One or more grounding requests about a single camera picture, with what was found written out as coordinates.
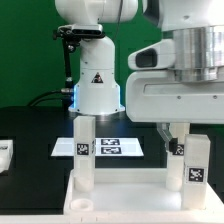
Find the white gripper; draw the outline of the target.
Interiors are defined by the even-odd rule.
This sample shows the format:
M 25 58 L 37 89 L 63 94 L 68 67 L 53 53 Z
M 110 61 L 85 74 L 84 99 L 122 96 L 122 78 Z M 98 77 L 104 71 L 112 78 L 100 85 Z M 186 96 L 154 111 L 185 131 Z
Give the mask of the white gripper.
M 169 123 L 224 124 L 224 74 L 208 82 L 182 83 L 170 70 L 133 72 L 126 82 L 126 113 L 133 122 L 153 122 L 175 153 Z

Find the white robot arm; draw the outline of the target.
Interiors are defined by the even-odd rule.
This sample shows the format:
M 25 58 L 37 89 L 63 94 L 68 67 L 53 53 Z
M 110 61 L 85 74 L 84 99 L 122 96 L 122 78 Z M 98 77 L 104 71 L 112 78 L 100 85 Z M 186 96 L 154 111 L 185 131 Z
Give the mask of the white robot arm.
M 224 0 L 55 0 L 80 52 L 72 111 L 126 112 L 162 133 L 224 124 Z

